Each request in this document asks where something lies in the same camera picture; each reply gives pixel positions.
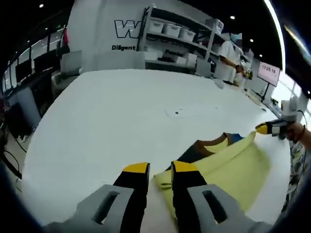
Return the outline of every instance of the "brown collar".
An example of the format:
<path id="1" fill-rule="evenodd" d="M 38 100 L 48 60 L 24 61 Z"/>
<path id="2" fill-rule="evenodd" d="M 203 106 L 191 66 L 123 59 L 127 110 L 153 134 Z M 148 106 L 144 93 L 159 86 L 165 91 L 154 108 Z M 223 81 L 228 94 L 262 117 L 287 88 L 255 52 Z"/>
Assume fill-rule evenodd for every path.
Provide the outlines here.
<path id="1" fill-rule="evenodd" d="M 195 146 L 197 151 L 201 152 L 206 157 L 209 157 L 209 156 L 211 156 L 214 153 L 210 152 L 209 150 L 207 150 L 205 148 L 205 146 L 215 146 L 215 145 L 218 145 L 218 144 L 222 143 L 226 139 L 228 139 L 228 146 L 233 144 L 232 143 L 231 134 L 223 133 L 220 137 L 216 138 L 215 140 L 212 140 L 212 141 L 200 141 L 200 140 L 197 140 L 193 145 Z"/>

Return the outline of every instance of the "desk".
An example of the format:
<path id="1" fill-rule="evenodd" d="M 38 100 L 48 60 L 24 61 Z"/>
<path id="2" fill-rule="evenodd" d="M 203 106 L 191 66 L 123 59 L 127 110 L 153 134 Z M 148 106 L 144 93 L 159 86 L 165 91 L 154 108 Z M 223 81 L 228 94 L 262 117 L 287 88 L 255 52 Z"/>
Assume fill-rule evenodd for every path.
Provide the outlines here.
<path id="1" fill-rule="evenodd" d="M 193 104 L 206 109 L 185 118 L 165 112 Z M 275 118 L 242 92 L 193 75 L 134 69 L 84 73 L 56 99 L 32 137 L 24 202 L 41 224 L 64 221 L 128 164 L 150 162 L 152 178 L 197 139 L 212 140 L 222 132 L 246 136 Z M 269 155 L 271 171 L 247 215 L 274 223 L 287 193 L 290 147 L 287 140 L 266 135 L 255 141 Z M 175 232 L 153 182 L 147 198 L 141 232 Z"/>

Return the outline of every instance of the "logo letter w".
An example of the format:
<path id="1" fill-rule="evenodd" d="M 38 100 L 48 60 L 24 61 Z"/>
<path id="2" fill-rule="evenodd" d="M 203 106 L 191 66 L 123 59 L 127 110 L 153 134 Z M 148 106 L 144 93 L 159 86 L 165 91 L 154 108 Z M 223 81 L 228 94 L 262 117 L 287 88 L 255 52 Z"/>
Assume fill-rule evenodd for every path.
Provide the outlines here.
<path id="1" fill-rule="evenodd" d="M 128 35 L 130 38 L 138 38 L 141 21 L 135 24 L 134 20 L 127 20 L 124 24 L 123 20 L 115 20 L 117 38 L 126 38 Z"/>

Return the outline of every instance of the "yellow cloth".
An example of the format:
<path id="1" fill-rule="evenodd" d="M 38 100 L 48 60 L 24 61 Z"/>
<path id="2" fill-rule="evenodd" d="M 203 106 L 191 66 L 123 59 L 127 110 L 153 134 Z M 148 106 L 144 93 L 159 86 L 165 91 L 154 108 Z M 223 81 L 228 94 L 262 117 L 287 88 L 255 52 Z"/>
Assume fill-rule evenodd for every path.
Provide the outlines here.
<path id="1" fill-rule="evenodd" d="M 270 170 L 266 154 L 254 143 L 256 132 L 223 148 L 210 157 L 201 159 L 196 165 L 207 184 L 214 183 L 234 197 L 242 210 L 247 211 L 254 203 Z M 173 218 L 173 191 L 171 171 L 155 175 L 155 183 L 163 192 Z"/>
<path id="2" fill-rule="evenodd" d="M 223 148 L 228 146 L 228 138 L 226 138 L 223 142 L 214 145 L 214 146 L 204 146 L 205 149 L 207 149 L 208 151 L 212 152 L 212 153 L 217 153 L 219 151 L 221 151 Z"/>

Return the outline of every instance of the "monitor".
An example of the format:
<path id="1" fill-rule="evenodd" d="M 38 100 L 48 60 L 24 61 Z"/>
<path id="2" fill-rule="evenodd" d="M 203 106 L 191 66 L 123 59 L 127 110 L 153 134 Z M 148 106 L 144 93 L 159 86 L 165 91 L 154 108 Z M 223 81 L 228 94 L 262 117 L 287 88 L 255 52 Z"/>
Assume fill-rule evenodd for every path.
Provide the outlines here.
<path id="1" fill-rule="evenodd" d="M 260 62 L 257 76 L 269 84 L 276 86 L 280 76 L 280 68 Z"/>
<path id="2" fill-rule="evenodd" d="M 39 57 L 36 57 L 34 62 L 36 73 L 40 73 L 49 68 L 54 68 L 56 70 L 60 69 L 60 59 L 56 55 L 56 50 L 51 50 Z"/>
<path id="3" fill-rule="evenodd" d="M 32 73 L 31 59 L 17 65 L 15 67 L 16 82 L 19 83 L 23 78 L 27 77 Z"/>

